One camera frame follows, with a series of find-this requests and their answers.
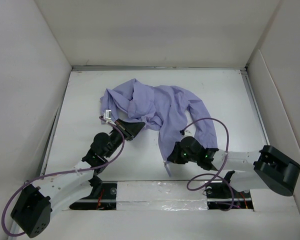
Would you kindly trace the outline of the lilac zip-up jacket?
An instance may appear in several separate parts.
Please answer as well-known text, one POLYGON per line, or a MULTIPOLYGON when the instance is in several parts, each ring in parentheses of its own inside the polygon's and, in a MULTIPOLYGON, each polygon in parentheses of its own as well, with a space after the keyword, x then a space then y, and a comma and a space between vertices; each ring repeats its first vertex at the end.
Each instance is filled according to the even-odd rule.
POLYGON ((179 86, 150 86, 131 79, 113 89, 106 89, 100 98, 100 113, 111 111, 112 121, 118 110, 127 115, 127 122, 144 122, 145 129, 158 131, 158 146, 163 160, 173 152, 180 133, 187 124, 186 112, 195 122, 194 138, 205 148, 216 148, 217 134, 208 109, 194 93, 179 86))

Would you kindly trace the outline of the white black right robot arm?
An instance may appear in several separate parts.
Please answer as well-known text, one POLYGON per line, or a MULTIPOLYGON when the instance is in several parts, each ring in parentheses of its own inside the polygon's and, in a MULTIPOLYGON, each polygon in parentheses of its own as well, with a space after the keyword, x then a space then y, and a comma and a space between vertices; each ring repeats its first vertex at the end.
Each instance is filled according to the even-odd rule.
POLYGON ((252 189, 291 197, 300 175, 300 164, 271 145, 250 152, 225 152, 205 148, 192 136, 176 142, 167 160, 182 165, 193 162, 207 171, 226 170, 221 191, 227 197, 252 189))

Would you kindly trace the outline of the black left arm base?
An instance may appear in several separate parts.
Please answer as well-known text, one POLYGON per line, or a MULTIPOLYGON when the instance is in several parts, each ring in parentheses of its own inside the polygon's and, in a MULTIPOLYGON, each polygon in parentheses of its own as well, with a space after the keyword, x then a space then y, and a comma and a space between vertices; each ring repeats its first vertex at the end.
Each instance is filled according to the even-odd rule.
POLYGON ((101 188, 93 189, 87 197, 77 200, 69 206, 71 210, 77 211, 112 211, 117 209, 118 183, 106 181, 101 188))

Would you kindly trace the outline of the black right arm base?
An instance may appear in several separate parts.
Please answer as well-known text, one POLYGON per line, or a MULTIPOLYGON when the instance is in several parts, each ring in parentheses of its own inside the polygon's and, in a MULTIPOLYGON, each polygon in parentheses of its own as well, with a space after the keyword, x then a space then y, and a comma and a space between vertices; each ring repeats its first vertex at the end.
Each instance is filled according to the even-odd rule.
POLYGON ((225 183, 212 182, 204 189, 202 194, 206 196, 207 207, 209 210, 225 211, 230 208, 232 201, 232 210, 254 209, 250 192, 238 192, 234 189, 232 189, 232 192, 233 197, 231 195, 230 189, 225 183))

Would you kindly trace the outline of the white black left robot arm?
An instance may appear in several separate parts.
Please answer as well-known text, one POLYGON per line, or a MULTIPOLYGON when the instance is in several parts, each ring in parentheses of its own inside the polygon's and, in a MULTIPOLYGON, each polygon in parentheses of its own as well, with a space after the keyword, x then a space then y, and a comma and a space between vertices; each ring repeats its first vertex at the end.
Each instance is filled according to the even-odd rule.
POLYGON ((46 174, 30 180, 17 192, 19 195, 11 218, 29 238, 35 238, 60 211, 85 197, 97 198, 102 191, 98 175, 110 164, 107 159, 122 151, 126 141, 133 140, 144 128, 144 122, 104 120, 110 133, 98 133, 87 154, 72 169, 46 174))

